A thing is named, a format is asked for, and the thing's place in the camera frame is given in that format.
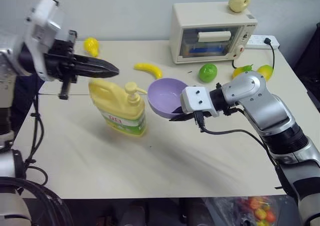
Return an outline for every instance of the white table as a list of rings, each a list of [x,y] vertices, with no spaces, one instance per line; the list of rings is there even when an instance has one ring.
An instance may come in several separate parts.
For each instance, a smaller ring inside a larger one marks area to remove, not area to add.
[[[133,70],[137,62],[149,62],[188,85],[202,85],[197,72],[203,63],[174,65],[167,41],[101,41],[100,58],[113,63],[120,75],[108,80],[124,85],[135,81],[147,90],[154,77]],[[315,145],[320,146],[320,115],[306,94],[306,89],[285,61],[275,51],[275,70],[267,83],[289,107]],[[83,43],[77,54],[85,54]],[[236,66],[272,63],[270,50],[245,50]],[[206,84],[230,81],[230,61],[216,62],[218,75]],[[147,132],[132,138],[106,126],[88,96],[88,79],[80,77],[73,84],[68,101],[56,95],[61,83],[45,83],[40,92],[39,110],[45,136],[35,154],[36,166],[49,175],[47,187],[62,198],[112,199],[154,197],[217,197],[276,195],[279,180],[265,151],[243,133],[212,136],[200,133],[193,120],[169,122],[153,113],[146,102]],[[208,118],[206,126],[220,131],[241,128],[255,131],[241,114]],[[25,158],[33,135],[33,119],[27,116],[14,147]],[[28,171],[28,179],[40,182],[37,171]]]

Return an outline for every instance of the bottle label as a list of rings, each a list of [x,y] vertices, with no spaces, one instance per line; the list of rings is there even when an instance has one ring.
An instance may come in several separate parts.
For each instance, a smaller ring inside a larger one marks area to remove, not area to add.
[[[119,131],[132,135],[141,135],[145,130],[146,117],[144,112],[141,114],[139,118],[135,120],[124,119],[102,110],[100,110],[100,112],[102,116],[105,118],[106,122]]]

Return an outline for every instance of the yellow apple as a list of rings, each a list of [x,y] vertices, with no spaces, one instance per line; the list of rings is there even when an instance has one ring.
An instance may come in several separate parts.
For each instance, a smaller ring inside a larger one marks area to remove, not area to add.
[[[229,7],[234,12],[241,12],[247,8],[251,0],[229,0]]]

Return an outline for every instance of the plastic bowl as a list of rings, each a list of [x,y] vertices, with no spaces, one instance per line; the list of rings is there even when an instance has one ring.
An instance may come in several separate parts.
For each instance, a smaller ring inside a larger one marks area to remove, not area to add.
[[[151,109],[161,117],[171,119],[172,113],[181,106],[180,94],[187,85],[177,79],[162,78],[154,81],[148,88],[148,102]]]

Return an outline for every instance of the oven window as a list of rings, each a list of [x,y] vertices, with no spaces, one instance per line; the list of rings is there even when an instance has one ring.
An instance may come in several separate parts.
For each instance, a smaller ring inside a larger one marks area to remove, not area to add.
[[[183,30],[180,56],[183,58],[226,55],[241,26]]]

